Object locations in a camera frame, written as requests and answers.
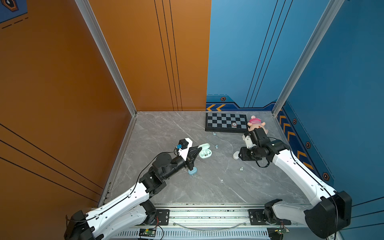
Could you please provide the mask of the green earbud charging case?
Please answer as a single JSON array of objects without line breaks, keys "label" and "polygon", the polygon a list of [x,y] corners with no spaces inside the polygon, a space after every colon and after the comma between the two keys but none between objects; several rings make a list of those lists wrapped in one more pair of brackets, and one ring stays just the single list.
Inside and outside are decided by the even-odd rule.
[{"label": "green earbud charging case", "polygon": [[209,143],[199,145],[199,148],[201,148],[201,151],[199,153],[201,159],[206,159],[212,156],[212,151],[210,149]]}]

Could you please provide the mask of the white earbud charging case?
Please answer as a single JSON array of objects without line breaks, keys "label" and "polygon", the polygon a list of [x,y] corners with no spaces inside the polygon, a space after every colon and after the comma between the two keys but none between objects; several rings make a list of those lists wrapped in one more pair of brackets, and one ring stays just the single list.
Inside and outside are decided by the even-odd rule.
[{"label": "white earbud charging case", "polygon": [[240,157],[239,157],[239,154],[240,154],[239,151],[234,152],[234,154],[233,154],[233,159],[234,159],[234,160],[238,160],[238,159],[240,158]]}]

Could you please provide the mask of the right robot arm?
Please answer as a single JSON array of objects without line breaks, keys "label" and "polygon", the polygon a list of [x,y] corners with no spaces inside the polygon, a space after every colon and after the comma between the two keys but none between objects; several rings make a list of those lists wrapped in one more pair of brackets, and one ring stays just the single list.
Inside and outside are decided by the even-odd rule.
[{"label": "right robot arm", "polygon": [[310,205],[302,206],[281,199],[272,200],[265,204],[261,219],[269,225],[280,225],[277,231],[280,235],[287,231],[282,221],[289,220],[308,227],[321,239],[342,239],[340,231],[351,223],[351,196],[322,181],[294,156],[289,145],[268,137],[263,129],[246,131],[243,140],[246,146],[234,154],[235,159],[256,163],[266,160],[267,167],[274,164],[287,174],[310,202]]}]

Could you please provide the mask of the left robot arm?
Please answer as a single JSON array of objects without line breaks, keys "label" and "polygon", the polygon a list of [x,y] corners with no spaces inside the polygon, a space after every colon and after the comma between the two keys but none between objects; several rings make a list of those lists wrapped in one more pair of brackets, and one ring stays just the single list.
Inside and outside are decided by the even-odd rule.
[{"label": "left robot arm", "polygon": [[203,148],[175,148],[174,158],[162,152],[140,172],[137,182],[109,203],[84,213],[67,217],[66,240],[109,240],[127,228],[156,222],[156,208],[150,201],[166,187],[166,181],[183,168],[194,170],[194,162]]}]

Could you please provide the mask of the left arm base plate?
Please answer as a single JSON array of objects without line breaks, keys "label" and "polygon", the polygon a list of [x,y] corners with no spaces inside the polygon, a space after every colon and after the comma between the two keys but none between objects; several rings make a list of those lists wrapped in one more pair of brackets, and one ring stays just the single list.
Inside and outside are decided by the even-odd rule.
[{"label": "left arm base plate", "polygon": [[155,213],[151,213],[146,219],[146,225],[167,226],[170,219],[169,209],[157,209]]}]

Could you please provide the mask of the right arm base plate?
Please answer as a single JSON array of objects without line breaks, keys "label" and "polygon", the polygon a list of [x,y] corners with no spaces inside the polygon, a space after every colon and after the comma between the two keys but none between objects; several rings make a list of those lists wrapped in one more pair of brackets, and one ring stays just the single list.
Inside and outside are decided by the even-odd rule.
[{"label": "right arm base plate", "polygon": [[249,218],[252,226],[256,225],[291,225],[292,222],[285,219],[279,219],[276,215],[267,209],[249,209]]}]

